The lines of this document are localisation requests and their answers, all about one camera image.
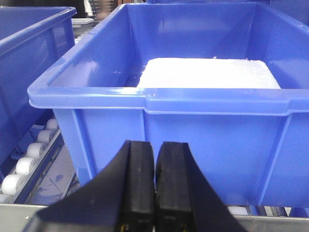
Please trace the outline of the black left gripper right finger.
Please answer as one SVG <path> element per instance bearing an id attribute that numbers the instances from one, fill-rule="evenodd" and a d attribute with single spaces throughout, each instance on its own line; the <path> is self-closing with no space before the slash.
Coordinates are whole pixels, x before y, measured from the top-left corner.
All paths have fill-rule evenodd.
<path id="1" fill-rule="evenodd" d="M 243 232 L 187 143 L 164 142 L 156 164 L 157 232 Z"/>

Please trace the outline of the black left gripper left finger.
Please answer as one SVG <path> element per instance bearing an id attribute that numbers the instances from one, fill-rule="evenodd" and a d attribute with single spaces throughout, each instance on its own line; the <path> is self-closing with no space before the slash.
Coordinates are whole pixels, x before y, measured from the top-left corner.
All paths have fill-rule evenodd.
<path id="1" fill-rule="evenodd" d="M 37 211 L 25 232 L 151 232 L 154 155 L 149 142 L 126 140 L 107 166 L 70 196 Z"/>

